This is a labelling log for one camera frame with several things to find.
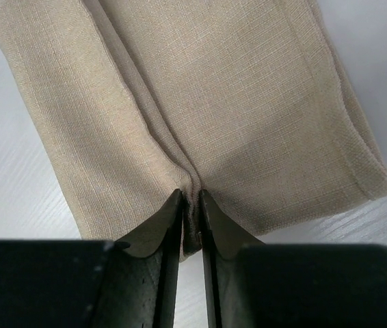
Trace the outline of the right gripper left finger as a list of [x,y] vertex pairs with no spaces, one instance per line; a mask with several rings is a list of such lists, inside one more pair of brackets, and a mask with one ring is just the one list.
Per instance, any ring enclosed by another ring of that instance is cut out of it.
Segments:
[[183,196],[116,241],[0,241],[0,327],[171,327]]

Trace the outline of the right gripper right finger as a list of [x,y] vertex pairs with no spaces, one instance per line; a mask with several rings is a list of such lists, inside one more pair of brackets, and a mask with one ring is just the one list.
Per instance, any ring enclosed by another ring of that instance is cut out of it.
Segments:
[[266,244],[200,208],[210,327],[387,327],[387,246]]

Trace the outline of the beige cloth napkin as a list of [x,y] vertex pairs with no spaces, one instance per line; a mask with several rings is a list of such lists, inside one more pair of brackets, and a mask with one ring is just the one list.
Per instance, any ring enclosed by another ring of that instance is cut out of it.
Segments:
[[387,196],[385,167],[315,1],[0,1],[0,49],[86,239],[180,189],[248,232]]

